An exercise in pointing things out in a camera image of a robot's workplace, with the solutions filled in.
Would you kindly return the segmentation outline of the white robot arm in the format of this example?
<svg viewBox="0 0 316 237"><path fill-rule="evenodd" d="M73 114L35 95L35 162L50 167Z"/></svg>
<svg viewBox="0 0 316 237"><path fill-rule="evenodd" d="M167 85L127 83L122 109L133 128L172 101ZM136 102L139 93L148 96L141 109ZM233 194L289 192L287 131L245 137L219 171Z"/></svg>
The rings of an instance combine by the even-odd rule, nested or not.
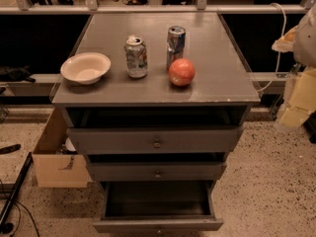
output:
<svg viewBox="0 0 316 237"><path fill-rule="evenodd" d="M300 127L316 112L316 5L299 24L277 39L272 50L292 52L305 69L285 83L284 102L277 121L287 127Z"/></svg>

